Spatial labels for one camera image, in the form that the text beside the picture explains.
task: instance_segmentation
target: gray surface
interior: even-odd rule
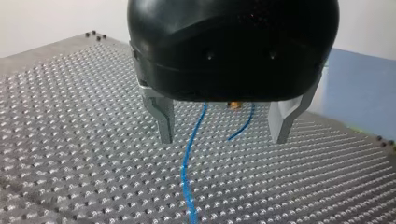
[[[176,102],[175,143],[160,144],[128,46],[75,38],[2,74],[0,222],[187,223],[179,171],[202,105]],[[188,170],[200,222],[396,223],[390,147],[308,113],[274,145],[267,105],[227,142],[249,110],[209,105]]]
[[[396,61],[334,49],[323,114],[396,139]]]

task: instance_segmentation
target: blue cable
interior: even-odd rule
[[[248,117],[247,122],[245,123],[244,126],[242,126],[241,129],[239,129],[238,131],[236,131],[236,133],[234,133],[233,135],[231,135],[231,136],[227,139],[227,141],[233,140],[236,136],[238,136],[238,134],[240,134],[241,132],[243,132],[243,131],[248,127],[249,123],[250,123],[251,120],[253,119],[254,107],[255,107],[254,103],[251,103],[250,116]]]
[[[184,159],[183,159],[183,166],[181,167],[181,182],[183,183],[183,195],[184,195],[184,200],[186,201],[187,207],[190,210],[190,224],[196,224],[196,223],[198,223],[198,220],[197,220],[197,216],[196,216],[194,202],[191,199],[190,184],[189,184],[189,179],[187,179],[187,177],[186,177],[186,173],[187,173],[186,170],[187,170],[188,163],[189,163],[189,154],[190,154],[191,146],[192,146],[192,143],[194,142],[194,138],[198,132],[199,126],[201,125],[202,120],[204,119],[206,110],[207,110],[207,104],[204,103],[204,108],[202,109],[201,117],[198,119],[197,123],[195,124],[194,130],[192,131],[192,134],[190,136],[190,141],[187,144],[186,153],[184,154]]]

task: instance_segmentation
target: black dome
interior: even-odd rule
[[[337,0],[130,0],[141,83],[188,101],[305,93],[336,37]]]

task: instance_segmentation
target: white wall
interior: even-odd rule
[[[129,41],[127,0],[2,0],[0,58],[95,29]]]
[[[396,1],[339,0],[338,49],[396,60]],[[127,0],[2,0],[0,57],[96,29],[129,40]]]
[[[339,2],[341,23],[334,47],[396,60],[396,1]]]

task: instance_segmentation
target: perforated metal plate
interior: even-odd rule
[[[202,105],[176,103],[175,143],[162,145],[127,45],[56,45],[0,77],[0,222],[187,223],[179,173]],[[396,223],[390,147],[308,113],[274,145],[264,104],[227,142],[249,110],[209,105],[188,169],[200,222]]]

